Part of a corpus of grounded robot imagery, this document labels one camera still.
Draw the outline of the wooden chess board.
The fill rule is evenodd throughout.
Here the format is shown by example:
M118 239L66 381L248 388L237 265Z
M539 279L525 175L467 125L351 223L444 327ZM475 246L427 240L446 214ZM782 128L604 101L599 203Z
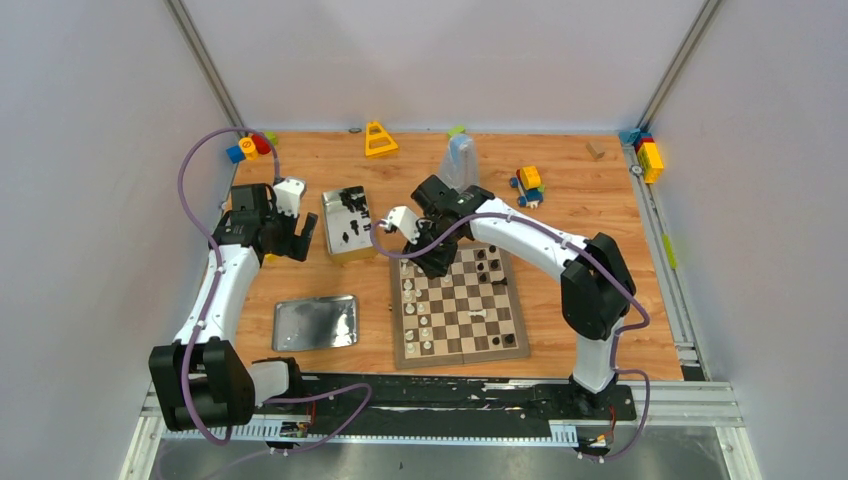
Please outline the wooden chess board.
M391 259L389 267L397 369L530 355L508 252L489 244L462 244L441 279L428 278L406 259Z

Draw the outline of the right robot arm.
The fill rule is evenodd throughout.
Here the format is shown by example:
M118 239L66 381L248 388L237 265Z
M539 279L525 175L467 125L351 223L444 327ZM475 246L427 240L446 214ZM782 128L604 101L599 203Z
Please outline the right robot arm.
M592 238L557 230L521 213L477 185L463 191L429 176L412 193L421 211L392 208L382 220L406 244L399 258L410 259L429 278L440 279L462 239L476 240L535 266L559 285L562 315L577 336L571 403L584 417L596 417L611 403L615 352L624 319L637 308L636 286L623 255L610 236Z

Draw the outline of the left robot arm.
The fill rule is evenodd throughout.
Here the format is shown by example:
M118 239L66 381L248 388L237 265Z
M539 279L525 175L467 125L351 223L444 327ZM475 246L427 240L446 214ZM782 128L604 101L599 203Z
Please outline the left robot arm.
M307 186L287 177L231 189L231 208L208 233L206 274L174 340L153 348L148 366L171 431L247 424L265 401L298 411L306 386L291 358L246 366L234 343L244 303L267 256L306 260L317 215L299 212Z

